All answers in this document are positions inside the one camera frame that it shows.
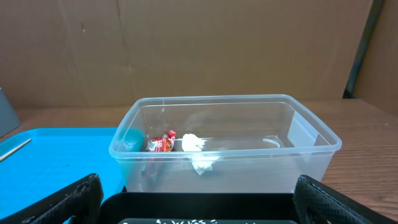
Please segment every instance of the blue mat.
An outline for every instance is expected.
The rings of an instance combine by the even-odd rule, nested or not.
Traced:
[[[118,163],[109,155],[116,128],[39,128],[0,143],[0,156],[32,138],[0,162],[0,219],[96,173],[104,200],[123,189]]]

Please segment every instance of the wooden stick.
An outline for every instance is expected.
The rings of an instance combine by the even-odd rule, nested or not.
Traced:
[[[12,153],[18,151],[20,148],[24,147],[26,144],[28,144],[32,139],[28,139],[26,141],[24,141],[22,144],[20,144],[19,146],[15,147],[14,149],[11,149],[9,152],[5,153],[4,155],[2,155],[0,157],[0,162],[2,162],[3,160],[7,159],[7,157],[11,156]]]

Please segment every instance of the cardboard wall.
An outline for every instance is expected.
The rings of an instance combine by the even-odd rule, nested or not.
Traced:
[[[152,96],[342,97],[371,1],[0,2],[0,86],[14,106]]]
[[[398,116],[398,1],[386,0],[363,61],[354,94]]]

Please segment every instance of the red candy wrapper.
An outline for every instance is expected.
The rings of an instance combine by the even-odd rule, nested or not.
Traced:
[[[152,138],[147,145],[148,152],[170,152],[174,146],[175,139],[175,131],[170,130],[167,131],[163,137]],[[157,173],[159,172],[160,167],[162,166],[162,159],[148,159],[148,163],[145,166],[144,170],[141,172],[141,175],[145,178],[156,178]]]

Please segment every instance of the container rim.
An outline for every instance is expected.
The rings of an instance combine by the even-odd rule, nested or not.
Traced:
[[[128,118],[138,105],[145,101],[159,101],[159,100],[207,100],[207,99],[247,99],[247,98],[285,98],[290,100],[292,104],[301,108],[304,112],[310,115],[334,140],[335,144],[326,146],[311,146],[311,147],[285,147],[279,149],[239,149],[227,151],[202,151],[202,152],[118,152],[113,150],[114,142],[119,136],[121,129],[125,126]],[[156,97],[156,98],[141,98],[137,100],[130,110],[127,112],[121,121],[118,130],[116,131],[111,144],[109,145],[109,154],[115,159],[145,159],[145,158],[186,158],[192,156],[266,156],[272,154],[296,154],[296,153],[309,153],[309,152],[332,152],[341,149],[343,143],[341,139],[314,113],[307,107],[297,101],[295,98],[285,94],[269,94],[269,95],[223,95],[223,96],[174,96],[174,97]]]

